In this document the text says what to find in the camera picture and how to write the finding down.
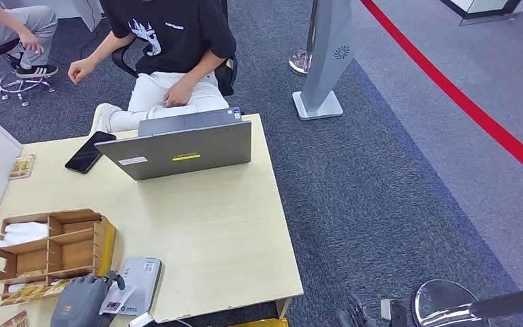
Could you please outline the person's left hand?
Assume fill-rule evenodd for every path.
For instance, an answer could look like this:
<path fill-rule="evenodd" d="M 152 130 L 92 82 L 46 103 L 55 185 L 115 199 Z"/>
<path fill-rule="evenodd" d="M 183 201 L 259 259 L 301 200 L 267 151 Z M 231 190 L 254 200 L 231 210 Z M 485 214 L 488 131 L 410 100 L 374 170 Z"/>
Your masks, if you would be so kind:
<path fill-rule="evenodd" d="M 195 83 L 185 78 L 173 84 L 164 95 L 166 108 L 186 106 L 191 98 Z"/>

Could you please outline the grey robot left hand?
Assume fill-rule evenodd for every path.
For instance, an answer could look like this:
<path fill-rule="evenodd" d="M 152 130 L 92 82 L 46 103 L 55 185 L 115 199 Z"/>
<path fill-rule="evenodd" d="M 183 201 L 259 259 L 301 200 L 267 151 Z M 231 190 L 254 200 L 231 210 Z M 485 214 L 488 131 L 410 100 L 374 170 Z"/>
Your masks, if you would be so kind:
<path fill-rule="evenodd" d="M 116 315 L 101 314 L 99 311 L 114 283 L 119 289 L 125 289 L 124 279 L 114 270 L 102 277 L 94 275 L 76 277 L 61 292 L 50 325 L 52 327 L 109 326 Z"/>

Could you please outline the dark grey robot right hand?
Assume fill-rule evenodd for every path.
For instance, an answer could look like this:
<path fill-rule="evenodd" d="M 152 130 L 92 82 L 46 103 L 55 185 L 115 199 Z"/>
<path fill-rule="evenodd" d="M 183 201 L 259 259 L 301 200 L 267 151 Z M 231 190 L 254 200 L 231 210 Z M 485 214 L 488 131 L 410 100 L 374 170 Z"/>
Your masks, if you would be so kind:
<path fill-rule="evenodd" d="M 336 321 L 342 327 L 377 327 L 376 321 L 366 312 L 366 307 L 356 293 L 346 296 L 344 305 L 336 310 Z"/>

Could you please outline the person's hand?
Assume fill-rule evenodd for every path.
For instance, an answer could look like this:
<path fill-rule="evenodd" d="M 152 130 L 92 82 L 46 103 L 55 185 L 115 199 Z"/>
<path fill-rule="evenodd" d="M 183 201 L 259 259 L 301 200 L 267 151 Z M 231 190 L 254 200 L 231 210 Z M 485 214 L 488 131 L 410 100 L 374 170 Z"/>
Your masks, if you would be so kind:
<path fill-rule="evenodd" d="M 39 43 L 39 40 L 37 37 L 30 32 L 27 28 L 20 29 L 18 31 L 18 36 L 20 38 L 20 43 L 24 47 L 25 50 L 33 51 L 39 55 L 43 53 L 43 47 Z"/>

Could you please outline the person's right hand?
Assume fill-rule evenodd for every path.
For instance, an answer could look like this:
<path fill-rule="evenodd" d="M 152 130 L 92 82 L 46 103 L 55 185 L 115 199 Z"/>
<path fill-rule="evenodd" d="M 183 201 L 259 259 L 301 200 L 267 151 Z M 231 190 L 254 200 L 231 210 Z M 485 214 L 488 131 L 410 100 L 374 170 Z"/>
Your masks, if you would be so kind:
<path fill-rule="evenodd" d="M 68 69 L 68 77 L 74 83 L 78 84 L 83 78 L 88 76 L 97 66 L 97 62 L 89 57 L 74 61 Z"/>

